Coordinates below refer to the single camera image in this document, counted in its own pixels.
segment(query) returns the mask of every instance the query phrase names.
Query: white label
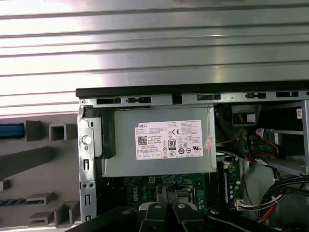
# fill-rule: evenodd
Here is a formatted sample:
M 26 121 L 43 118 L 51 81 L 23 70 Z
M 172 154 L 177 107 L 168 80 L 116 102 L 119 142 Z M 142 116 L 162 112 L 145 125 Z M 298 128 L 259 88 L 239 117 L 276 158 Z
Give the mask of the white label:
M 259 129 L 256 129 L 255 133 L 260 136 L 262 139 L 264 139 L 263 137 L 263 134 L 264 134 L 264 129 L 263 128 L 259 128 Z
M 301 111 L 301 108 L 296 109 L 296 115 L 297 115 L 297 119 L 303 118 L 303 112 Z
M 262 161 L 261 159 L 255 159 L 256 162 L 258 162 L 259 164 L 266 166 L 267 163 L 265 163 L 264 161 Z
M 203 156 L 201 120 L 139 123 L 135 145 L 137 160 Z

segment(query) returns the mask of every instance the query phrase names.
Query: capacitor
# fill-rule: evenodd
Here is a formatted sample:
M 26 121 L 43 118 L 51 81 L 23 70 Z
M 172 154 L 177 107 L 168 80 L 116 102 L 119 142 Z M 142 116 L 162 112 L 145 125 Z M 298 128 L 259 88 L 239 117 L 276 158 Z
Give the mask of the capacitor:
M 142 199 L 142 200 L 145 200 L 145 199 L 146 199 L 146 193 L 142 193 L 141 199 Z

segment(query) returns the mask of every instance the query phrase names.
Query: connector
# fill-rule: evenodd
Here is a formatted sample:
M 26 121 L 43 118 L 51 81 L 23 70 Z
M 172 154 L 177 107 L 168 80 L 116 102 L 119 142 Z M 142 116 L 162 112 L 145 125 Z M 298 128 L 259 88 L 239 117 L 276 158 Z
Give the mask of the connector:
M 235 209 L 236 209 L 237 211 L 243 210 L 243 209 L 239 206 L 239 203 L 243 203 L 243 199 L 241 199 L 241 198 L 234 198 L 233 203 L 234 203 L 234 207 L 235 207 Z

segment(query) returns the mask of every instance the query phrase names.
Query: metal frame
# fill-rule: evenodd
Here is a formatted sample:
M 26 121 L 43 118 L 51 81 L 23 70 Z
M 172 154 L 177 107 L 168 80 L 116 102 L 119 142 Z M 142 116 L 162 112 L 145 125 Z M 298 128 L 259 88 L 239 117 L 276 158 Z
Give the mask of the metal frame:
M 128 103 L 129 98 L 143 98 L 151 97 L 150 103 Z M 131 106 L 151 106 L 155 108 L 166 108 L 173 106 L 172 95 L 145 95 L 145 96 L 125 96 L 114 97 L 120 98 L 121 102 L 118 104 L 97 104 L 97 99 L 80 100 L 81 106 L 78 113 L 78 149 L 79 149 L 79 180 L 80 180 L 80 208 L 81 221 L 85 222 L 96 217 L 96 170 L 95 157 L 102 153 L 102 122 L 100 117 L 85 118 L 85 107 L 93 108 L 122 108 Z M 183 105 L 174 105 L 174 107 L 182 107 Z M 214 111 L 213 108 L 209 110 L 208 123 L 214 125 Z M 215 137 L 214 129 L 208 131 L 209 136 Z M 215 143 L 211 145 L 210 151 L 215 153 Z
M 292 175 L 306 175 L 309 173 L 309 100 L 303 100 L 299 102 L 279 104 L 274 106 L 265 107 L 265 110 L 274 110 L 282 108 L 293 108 L 301 107 L 302 109 L 302 122 L 303 122 L 303 131 L 295 130 L 273 130 L 265 129 L 267 133 L 273 133 L 275 139 L 280 140 L 279 137 L 281 134 L 297 134 L 304 136 L 304 161 L 301 160 L 282 160 L 282 159 L 263 159 L 270 167 L 277 168 L 286 173 Z
M 184 105 L 199 105 L 199 104 L 218 104 L 218 103 L 234 103 L 234 102 L 273 102 L 273 101 L 295 101 L 303 100 L 301 102 L 281 104 L 277 106 L 271 106 L 272 108 L 280 107 L 295 107 L 302 106 L 303 110 L 303 124 L 304 131 L 280 131 L 268 129 L 266 132 L 274 133 L 280 135 L 280 133 L 292 133 L 292 134 L 303 134 L 306 149 L 306 168 L 303 168 L 303 162 L 293 162 L 289 160 L 287 162 L 282 162 L 281 160 L 266 160 L 265 162 L 272 167 L 278 168 L 285 172 L 291 173 L 293 175 L 305 174 L 309 168 L 309 95 L 307 91 L 299 91 L 298 97 L 276 97 L 276 92 L 265 92 L 266 98 L 259 99 L 253 98 L 248 99 L 246 97 L 247 92 L 242 93 L 220 93 L 220 100 L 204 100 L 198 101 L 197 96 L 201 94 L 183 94 L 183 103 L 178 105 L 182 107 Z M 129 98 L 138 99 L 139 97 L 151 97 L 150 103 L 128 103 Z M 100 139 L 95 139 L 101 135 L 101 120 L 100 118 L 83 118 L 84 108 L 92 106 L 94 108 L 110 108 L 110 107 L 131 107 L 131 106 L 152 106 L 152 107 L 165 107 L 172 105 L 172 95 L 141 95 L 141 96 L 121 96 L 121 97 L 102 97 L 98 99 L 113 99 L 120 98 L 118 104 L 97 104 L 97 99 L 82 99 L 80 100 L 80 110 L 78 113 L 78 144 L 79 144 L 79 175 L 80 175 L 80 200 L 81 200 L 81 220 L 85 222 L 96 216 L 96 184 L 95 184 L 95 157 L 100 156 L 102 153 L 102 141 Z M 85 136 L 90 136 L 91 140 L 85 143 Z

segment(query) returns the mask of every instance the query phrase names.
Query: screw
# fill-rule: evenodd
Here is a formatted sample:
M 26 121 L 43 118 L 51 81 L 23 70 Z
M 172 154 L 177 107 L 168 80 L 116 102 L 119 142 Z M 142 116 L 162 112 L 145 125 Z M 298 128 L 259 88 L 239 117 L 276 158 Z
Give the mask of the screw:
M 85 145 L 91 144 L 92 138 L 89 135 L 85 135 L 85 136 L 82 137 L 82 142 Z
M 184 209 L 184 208 L 185 208 L 185 204 L 179 204 L 179 205 L 178 205 L 178 208 Z
M 212 213 L 212 214 L 219 214 L 219 213 L 220 213 L 220 211 L 219 211 L 219 210 L 217 210 L 217 209 L 212 209 L 212 210 L 211 210 L 211 213 Z

